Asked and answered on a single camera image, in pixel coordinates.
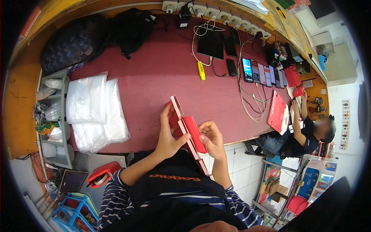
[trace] dark patterned bag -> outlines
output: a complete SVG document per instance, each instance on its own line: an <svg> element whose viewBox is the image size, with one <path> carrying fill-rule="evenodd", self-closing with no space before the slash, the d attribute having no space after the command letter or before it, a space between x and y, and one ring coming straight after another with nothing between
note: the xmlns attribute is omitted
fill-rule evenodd
<svg viewBox="0 0 371 232"><path fill-rule="evenodd" d="M106 28L106 19L99 14L81 17L59 28L41 52L40 63L44 74L50 75L89 61L102 46Z"/></svg>

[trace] man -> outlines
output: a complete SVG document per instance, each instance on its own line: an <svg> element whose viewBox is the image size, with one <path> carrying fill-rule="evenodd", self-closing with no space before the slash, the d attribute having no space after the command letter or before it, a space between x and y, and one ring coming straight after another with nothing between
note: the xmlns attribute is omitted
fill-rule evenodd
<svg viewBox="0 0 371 232"><path fill-rule="evenodd" d="M334 117L319 118L315 123L308 117L306 108L307 93L301 96L301 114L299 104L296 100L292 100L292 108L294 111L294 120L292 127L294 132L286 131L282 136L274 136L272 134L263 134L255 141L262 147L266 148L272 154L279 155L285 146L291 149L291 157L300 157L304 154L311 154L316 150L319 141L329 143L334 139L336 125ZM304 128L300 129L300 116L304 121Z"/></svg>
<svg viewBox="0 0 371 232"><path fill-rule="evenodd" d="M203 122L198 139L214 158L205 176L185 149L191 135L172 136L172 104L161 114L157 147L139 153L129 167L116 171L107 183L99 212L98 231L275 231L233 191L221 132Z"/></svg>

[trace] power adapter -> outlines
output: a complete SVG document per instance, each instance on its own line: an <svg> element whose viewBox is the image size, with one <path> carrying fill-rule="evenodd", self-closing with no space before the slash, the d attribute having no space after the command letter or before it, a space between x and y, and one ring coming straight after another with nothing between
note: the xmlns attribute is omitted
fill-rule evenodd
<svg viewBox="0 0 371 232"><path fill-rule="evenodd" d="M254 39L260 39L263 37L263 33L262 32L257 32Z"/></svg>
<svg viewBox="0 0 371 232"><path fill-rule="evenodd" d="M188 22L192 18L192 14L187 5L182 6L179 11L178 28L188 27Z"/></svg>

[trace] black bag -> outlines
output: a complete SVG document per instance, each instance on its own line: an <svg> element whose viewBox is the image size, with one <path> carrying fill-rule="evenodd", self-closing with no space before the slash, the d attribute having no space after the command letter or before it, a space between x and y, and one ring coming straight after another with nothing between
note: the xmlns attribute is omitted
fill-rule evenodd
<svg viewBox="0 0 371 232"><path fill-rule="evenodd" d="M109 19L108 35L100 50L120 46L121 53L128 60L129 55L137 51L154 30L157 20L149 10L131 8Z"/></svg>
<svg viewBox="0 0 371 232"><path fill-rule="evenodd" d="M92 57L106 38L106 19L99 14L76 19L59 28L44 46L40 63L45 75Z"/></svg>

